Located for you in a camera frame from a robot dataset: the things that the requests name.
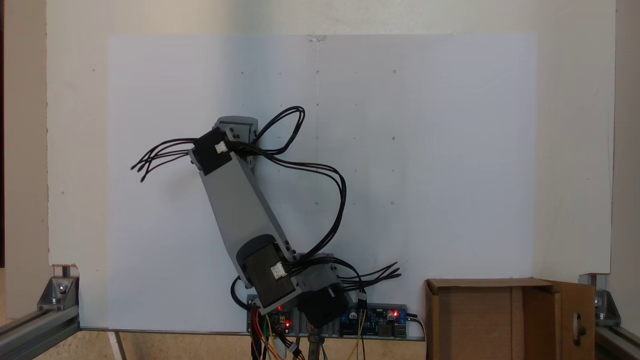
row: bolt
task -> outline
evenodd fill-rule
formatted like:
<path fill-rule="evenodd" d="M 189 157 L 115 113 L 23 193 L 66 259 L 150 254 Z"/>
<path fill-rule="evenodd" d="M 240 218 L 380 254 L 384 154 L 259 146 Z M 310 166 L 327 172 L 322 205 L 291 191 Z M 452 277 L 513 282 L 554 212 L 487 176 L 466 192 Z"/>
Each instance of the bolt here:
<path fill-rule="evenodd" d="M 60 292 L 61 294 L 66 293 L 67 289 L 69 289 L 69 285 L 66 282 L 61 282 L 58 284 L 58 292 Z"/>

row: cardboard box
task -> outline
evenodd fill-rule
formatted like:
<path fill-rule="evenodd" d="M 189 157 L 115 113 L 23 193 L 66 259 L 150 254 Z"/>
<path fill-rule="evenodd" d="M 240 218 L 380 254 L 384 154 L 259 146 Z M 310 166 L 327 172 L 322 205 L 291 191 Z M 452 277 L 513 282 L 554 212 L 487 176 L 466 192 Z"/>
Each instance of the cardboard box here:
<path fill-rule="evenodd" d="M 429 279 L 430 360 L 593 360 L 595 289 L 526 279 Z"/>

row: white wall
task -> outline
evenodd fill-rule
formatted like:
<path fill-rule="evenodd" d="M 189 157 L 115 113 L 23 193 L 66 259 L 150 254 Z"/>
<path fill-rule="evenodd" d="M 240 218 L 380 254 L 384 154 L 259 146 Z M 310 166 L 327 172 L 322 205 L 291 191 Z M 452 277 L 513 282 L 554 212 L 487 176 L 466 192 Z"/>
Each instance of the white wall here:
<path fill-rule="evenodd" d="M 616 146 L 607 289 L 622 326 L 640 335 L 640 2 L 619 0 L 616 14 Z"/>
<path fill-rule="evenodd" d="M 35 311 L 53 275 L 47 246 L 45 0 L 5 1 L 4 236 L 8 318 Z"/>
<path fill-rule="evenodd" d="M 84 326 L 109 325 L 109 36 L 245 32 L 536 33 L 535 274 L 609 271 L 614 0 L 52 0 L 49 262 L 79 267 Z"/>

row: white paper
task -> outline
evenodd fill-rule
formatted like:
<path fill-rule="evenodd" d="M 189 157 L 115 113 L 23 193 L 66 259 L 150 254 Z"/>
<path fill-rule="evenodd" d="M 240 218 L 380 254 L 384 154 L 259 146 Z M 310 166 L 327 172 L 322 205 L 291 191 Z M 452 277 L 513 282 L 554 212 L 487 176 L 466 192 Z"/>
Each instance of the white paper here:
<path fill-rule="evenodd" d="M 400 262 L 369 302 L 423 313 L 427 278 L 532 275 L 536 58 L 532 34 L 112 38 L 110 327 L 244 331 L 196 168 L 185 158 L 140 184 L 129 167 L 218 117 L 263 125 L 292 105 L 307 118 L 283 157 L 347 182 L 325 251 L 361 273 Z M 293 123 L 260 145 L 283 143 Z M 294 248 L 311 248 L 335 218 L 335 185 L 267 161 L 256 176 Z"/>

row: red wire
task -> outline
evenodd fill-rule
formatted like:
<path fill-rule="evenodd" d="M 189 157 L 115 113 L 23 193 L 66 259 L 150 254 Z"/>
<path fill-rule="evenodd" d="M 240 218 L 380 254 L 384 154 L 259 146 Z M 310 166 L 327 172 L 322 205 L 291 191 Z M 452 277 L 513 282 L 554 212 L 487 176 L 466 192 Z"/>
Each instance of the red wire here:
<path fill-rule="evenodd" d="M 258 335 L 264 340 L 264 343 L 267 345 L 267 348 L 269 349 L 269 352 L 271 352 L 273 354 L 273 356 L 276 357 L 276 359 L 279 360 L 283 360 L 275 351 L 275 349 L 271 346 L 271 344 L 269 344 L 269 340 L 267 339 L 267 337 L 262 333 L 262 330 L 260 330 L 260 323 L 258 321 L 258 317 L 256 316 L 254 318 L 254 327 L 256 332 L 258 333 Z"/>

